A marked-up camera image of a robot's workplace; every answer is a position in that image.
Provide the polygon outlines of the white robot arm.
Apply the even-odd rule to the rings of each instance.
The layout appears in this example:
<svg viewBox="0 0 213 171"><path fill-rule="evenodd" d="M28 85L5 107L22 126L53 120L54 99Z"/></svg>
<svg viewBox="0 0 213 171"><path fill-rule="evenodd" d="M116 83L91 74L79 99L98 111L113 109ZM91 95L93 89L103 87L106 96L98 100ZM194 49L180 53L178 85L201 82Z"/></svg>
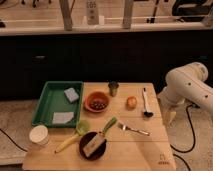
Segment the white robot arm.
<svg viewBox="0 0 213 171"><path fill-rule="evenodd" d="M174 68L166 74L166 86L157 95L165 126L175 118L174 108L185 100L213 114L213 88L205 84L207 78L208 69L200 62Z"/></svg>

